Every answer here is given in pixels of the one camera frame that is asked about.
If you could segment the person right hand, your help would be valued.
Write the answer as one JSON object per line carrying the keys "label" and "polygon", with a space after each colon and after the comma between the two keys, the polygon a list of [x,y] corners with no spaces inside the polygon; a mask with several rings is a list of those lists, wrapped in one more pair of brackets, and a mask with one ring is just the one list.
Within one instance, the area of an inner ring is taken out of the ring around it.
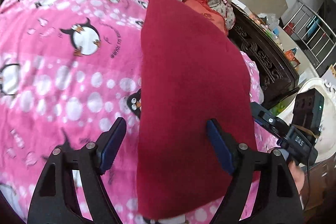
{"label": "person right hand", "polygon": [[295,182],[295,186],[297,188],[297,192],[301,193],[302,188],[304,186],[304,182],[305,182],[305,174],[302,171],[302,169],[296,165],[296,163],[294,161],[291,161],[288,164],[288,168],[291,172],[291,175],[293,177],[293,180]]}

